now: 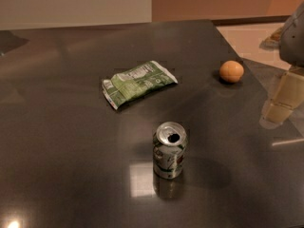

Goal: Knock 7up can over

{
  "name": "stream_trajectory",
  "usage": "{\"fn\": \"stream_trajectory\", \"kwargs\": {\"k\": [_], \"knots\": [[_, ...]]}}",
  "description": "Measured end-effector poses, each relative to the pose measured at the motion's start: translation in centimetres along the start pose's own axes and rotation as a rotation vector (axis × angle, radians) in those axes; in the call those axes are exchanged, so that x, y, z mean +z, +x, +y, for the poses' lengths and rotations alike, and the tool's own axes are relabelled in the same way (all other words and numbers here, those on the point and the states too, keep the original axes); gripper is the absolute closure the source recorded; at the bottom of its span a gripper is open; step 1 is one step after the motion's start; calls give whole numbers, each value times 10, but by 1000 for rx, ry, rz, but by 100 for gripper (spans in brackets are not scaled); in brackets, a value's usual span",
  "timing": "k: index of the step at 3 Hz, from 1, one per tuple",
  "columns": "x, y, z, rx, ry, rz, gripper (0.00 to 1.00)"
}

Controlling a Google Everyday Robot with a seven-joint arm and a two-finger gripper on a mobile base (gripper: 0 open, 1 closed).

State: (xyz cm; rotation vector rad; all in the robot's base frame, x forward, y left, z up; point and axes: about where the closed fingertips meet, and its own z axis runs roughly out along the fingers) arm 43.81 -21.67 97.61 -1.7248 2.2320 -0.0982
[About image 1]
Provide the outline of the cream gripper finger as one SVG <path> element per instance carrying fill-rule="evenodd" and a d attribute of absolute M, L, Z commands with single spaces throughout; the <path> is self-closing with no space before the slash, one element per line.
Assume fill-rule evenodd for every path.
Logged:
<path fill-rule="evenodd" d="M 282 124 L 303 102 L 304 68 L 293 66 L 283 73 L 275 92 L 265 102 L 262 119 L 271 124 Z"/>

